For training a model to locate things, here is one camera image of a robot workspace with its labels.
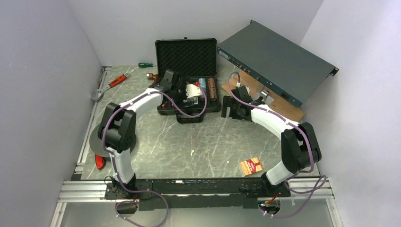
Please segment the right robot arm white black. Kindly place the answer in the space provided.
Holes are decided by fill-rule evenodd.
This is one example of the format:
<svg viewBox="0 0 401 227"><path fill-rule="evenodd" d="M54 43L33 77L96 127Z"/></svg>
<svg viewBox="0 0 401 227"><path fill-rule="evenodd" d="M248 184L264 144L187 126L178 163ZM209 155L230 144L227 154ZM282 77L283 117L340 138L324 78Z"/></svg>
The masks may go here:
<svg viewBox="0 0 401 227"><path fill-rule="evenodd" d="M266 180L261 182L261 192L272 196L279 190L279 184L298 173L313 171L315 163L322 159L313 126L308 123L292 121L273 111L268 105L255 101L246 102L249 93L241 86L230 90L232 98L249 109L251 121L263 126L281 141L281 160L264 173Z"/></svg>

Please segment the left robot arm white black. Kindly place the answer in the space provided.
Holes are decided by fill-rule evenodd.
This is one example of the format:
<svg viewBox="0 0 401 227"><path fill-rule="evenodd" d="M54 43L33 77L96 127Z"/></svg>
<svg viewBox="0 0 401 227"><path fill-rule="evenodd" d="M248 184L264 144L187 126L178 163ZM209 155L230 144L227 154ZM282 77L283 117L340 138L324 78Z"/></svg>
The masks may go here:
<svg viewBox="0 0 401 227"><path fill-rule="evenodd" d="M136 145L136 121L152 108L162 105L167 99L176 110L188 118L198 118L204 114L190 115L179 108L178 102L202 96L207 99L206 89L189 83L188 78L178 72L166 70L164 76L149 86L137 97L121 104L109 103L98 128L98 137L103 149L109 154L113 167L113 179L117 192L125 199L131 198L136 190L136 176L131 166L131 148Z"/></svg>

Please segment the blue playing card deck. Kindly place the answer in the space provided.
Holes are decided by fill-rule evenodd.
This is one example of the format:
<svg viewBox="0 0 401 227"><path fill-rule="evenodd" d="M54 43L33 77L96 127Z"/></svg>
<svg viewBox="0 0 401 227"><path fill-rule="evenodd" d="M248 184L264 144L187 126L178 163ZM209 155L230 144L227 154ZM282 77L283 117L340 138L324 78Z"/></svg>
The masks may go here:
<svg viewBox="0 0 401 227"><path fill-rule="evenodd" d="M198 97L191 97L183 100L184 107L195 106L199 103Z"/></svg>

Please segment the red playing card deck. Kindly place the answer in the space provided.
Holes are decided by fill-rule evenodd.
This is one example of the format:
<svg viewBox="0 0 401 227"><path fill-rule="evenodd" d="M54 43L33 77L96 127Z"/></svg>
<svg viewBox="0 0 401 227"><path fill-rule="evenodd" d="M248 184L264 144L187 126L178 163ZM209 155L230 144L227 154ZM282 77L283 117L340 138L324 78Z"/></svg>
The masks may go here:
<svg viewBox="0 0 401 227"><path fill-rule="evenodd" d="M262 164L258 157L250 158L239 163L244 176L252 175L263 170Z"/></svg>

